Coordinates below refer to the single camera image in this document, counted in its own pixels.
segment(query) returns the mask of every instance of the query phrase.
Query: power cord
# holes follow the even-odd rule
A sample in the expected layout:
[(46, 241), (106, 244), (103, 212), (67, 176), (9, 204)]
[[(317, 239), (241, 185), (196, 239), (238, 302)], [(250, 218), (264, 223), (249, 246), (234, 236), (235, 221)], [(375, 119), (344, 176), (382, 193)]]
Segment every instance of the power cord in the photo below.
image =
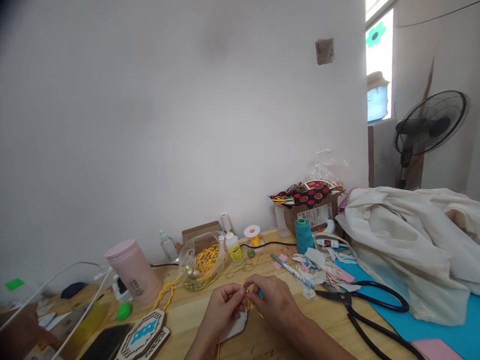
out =
[(436, 20), (436, 19), (440, 19), (440, 18), (443, 18), (447, 15), (450, 15), (450, 14), (453, 14), (453, 13), (456, 13), (460, 10), (463, 10), (463, 9), (466, 9), (468, 7), (471, 7), (475, 4), (478, 4), (480, 3), (480, 0), (479, 1), (475, 1), (475, 2), (472, 2), (470, 5), (465, 5), (464, 7), (461, 7), (457, 10), (453, 10), (453, 11), (450, 11), (450, 12), (447, 12), (446, 14), (443, 14), (443, 15), (440, 15), (440, 16), (437, 16), (437, 17), (434, 17), (434, 18), (431, 18), (431, 19), (428, 19), (428, 20), (424, 20), (424, 21), (420, 21), (420, 22), (416, 22), (416, 23), (413, 23), (413, 24), (408, 24), (408, 25), (397, 25), (397, 28), (409, 28), (411, 26), (415, 26), (415, 25), (420, 25), (420, 24), (425, 24), (425, 23), (428, 23), (428, 22), (431, 22), (432, 20)]
[[(243, 244), (240, 244), (240, 247), (245, 246), (249, 249), (260, 249), (260, 248), (263, 248), (263, 247), (265, 247), (267, 245), (270, 245), (270, 244), (297, 246), (296, 243), (281, 242), (281, 241), (270, 241), (270, 242), (264, 243), (263, 245), (260, 245), (260, 246), (250, 246), (246, 243), (243, 243)], [(157, 264), (157, 265), (150, 264), (150, 266), (152, 268), (160, 268), (160, 267), (164, 267), (164, 266), (179, 266), (179, 265), (176, 264), (176, 263), (168, 263), (168, 264)]]
[(104, 272), (101, 276), (105, 276), (103, 278), (103, 281), (101, 282), (100, 284), (100, 287), (98, 288), (95, 296), (91, 299), (90, 301), (90, 304), (88, 305), (88, 307), (86, 308), (85, 312), (83, 313), (83, 315), (81, 316), (80, 320), (78, 320), (78, 322), (76, 323), (75, 327), (73, 328), (73, 330), (71, 331), (70, 335), (68, 335), (68, 337), (65, 339), (65, 341), (63, 342), (63, 344), (60, 346), (60, 348), (57, 350), (57, 352), (55, 353), (55, 355), (53, 355), (53, 357), (51, 358), (51, 360), (55, 360), (57, 358), (57, 356), (60, 354), (60, 352), (65, 348), (65, 346), (67, 345), (67, 343), (69, 342), (70, 338), (73, 336), (73, 334), (75, 333), (75, 330), (77, 330), (77, 328), (80, 326), (81, 322), (85, 319), (85, 317), (87, 317), (87, 315), (90, 313), (90, 309), (92, 308), (94, 302), (97, 300), (97, 297), (99, 296), (99, 293), (100, 291), (102, 290), (102, 288), (104, 287), (104, 284), (105, 284), (105, 281), (107, 281), (107, 278), (109, 277), (109, 274), (113, 271), (112, 268), (109, 268), (106, 272)]
[(35, 291), (33, 293), (32, 296), (30, 296), (30, 298), (22, 305), (20, 306), (20, 308), (12, 315), (10, 316), (10, 318), (0, 327), (0, 332), (5, 329), (8, 324), (10, 324), (12, 322), (13, 319), (15, 319), (17, 317), (18, 314), (20, 314), (20, 312), (49, 284), (51, 283), (56, 277), (58, 277), (60, 274), (64, 273), (65, 271), (67, 271), (68, 269), (74, 267), (75, 265), (78, 265), (78, 264), (87, 264), (87, 265), (94, 265), (96, 267), (98, 267), (99, 269), (101, 269), (102, 267), (97, 264), (96, 262), (88, 262), (88, 261), (78, 261), (66, 268), (64, 268), (62, 271), (60, 271), (58, 274), (56, 274), (55, 276), (53, 276), (50, 280), (48, 280), (47, 282), (45, 282), (42, 286), (40, 286), (37, 291)]

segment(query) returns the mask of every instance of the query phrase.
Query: black scissor handle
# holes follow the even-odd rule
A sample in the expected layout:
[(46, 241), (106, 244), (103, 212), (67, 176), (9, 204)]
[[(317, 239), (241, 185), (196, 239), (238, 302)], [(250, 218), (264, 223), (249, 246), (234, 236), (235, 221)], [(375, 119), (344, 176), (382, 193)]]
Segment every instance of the black scissor handle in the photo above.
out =
[(384, 328), (383, 326), (380, 326), (373, 321), (367, 319), (366, 317), (363, 317), (360, 315), (358, 312), (356, 312), (351, 306), (347, 307), (348, 310), (348, 319), (351, 321), (353, 326), (355, 327), (356, 331), (360, 334), (361, 338), (365, 343), (368, 345), (370, 349), (382, 360), (392, 360), (390, 357), (385, 355), (365, 334), (363, 329), (360, 327), (359, 323), (357, 322), (357, 319), (363, 322), (364, 324), (368, 325), (369, 327), (377, 330), (378, 332), (382, 333), (385, 336), (388, 336), (390, 339), (396, 341), (399, 343), (401, 346), (403, 346), (405, 349), (407, 349), (409, 352), (411, 352), (418, 360), (425, 360), (423, 357), (422, 353), (418, 351), (411, 343), (406, 341), (403, 337), (400, 335)]
[(406, 313), (410, 309), (409, 303), (402, 297), (402, 295), (400, 295), (398, 292), (396, 292), (395, 290), (393, 290), (392, 288), (390, 288), (388, 286), (382, 285), (382, 284), (380, 284), (378, 282), (375, 282), (375, 281), (369, 281), (369, 280), (357, 281), (357, 282), (354, 282), (354, 284), (355, 285), (360, 285), (360, 286), (370, 286), (370, 287), (381, 289), (381, 290), (389, 293), (390, 295), (392, 295), (395, 299), (398, 300), (398, 302), (401, 305), (392, 305), (390, 303), (383, 302), (383, 301), (378, 300), (374, 297), (362, 294), (361, 292), (357, 292), (357, 291), (350, 292), (350, 294), (353, 297), (366, 300), (371, 304), (381, 306), (382, 308), (389, 309), (389, 310), (397, 312), (397, 313)]

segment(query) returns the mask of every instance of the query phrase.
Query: phone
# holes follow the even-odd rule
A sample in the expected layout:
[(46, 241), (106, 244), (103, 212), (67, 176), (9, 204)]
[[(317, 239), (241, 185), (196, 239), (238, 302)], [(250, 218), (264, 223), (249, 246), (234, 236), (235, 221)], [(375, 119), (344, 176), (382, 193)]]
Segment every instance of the phone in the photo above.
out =
[(80, 360), (113, 360), (131, 329), (130, 324), (106, 328), (96, 337)]

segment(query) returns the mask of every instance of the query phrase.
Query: teal thread spool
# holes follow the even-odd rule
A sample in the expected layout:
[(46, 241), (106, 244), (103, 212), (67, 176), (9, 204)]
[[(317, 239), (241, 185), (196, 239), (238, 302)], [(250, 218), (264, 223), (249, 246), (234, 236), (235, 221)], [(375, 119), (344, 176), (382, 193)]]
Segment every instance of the teal thread spool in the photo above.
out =
[(296, 249), (299, 254), (305, 254), (308, 248), (315, 249), (310, 223), (305, 219), (295, 221)]

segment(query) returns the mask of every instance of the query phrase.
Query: electric fan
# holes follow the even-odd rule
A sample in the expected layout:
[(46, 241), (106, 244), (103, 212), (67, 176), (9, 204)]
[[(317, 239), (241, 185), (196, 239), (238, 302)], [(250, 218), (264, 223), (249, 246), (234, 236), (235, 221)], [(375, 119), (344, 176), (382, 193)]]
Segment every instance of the electric fan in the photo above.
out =
[(407, 184), (406, 169), (413, 156), (432, 151), (446, 142), (464, 121), (467, 96), (443, 91), (418, 104), (396, 127), (395, 148), (400, 153), (399, 189)]

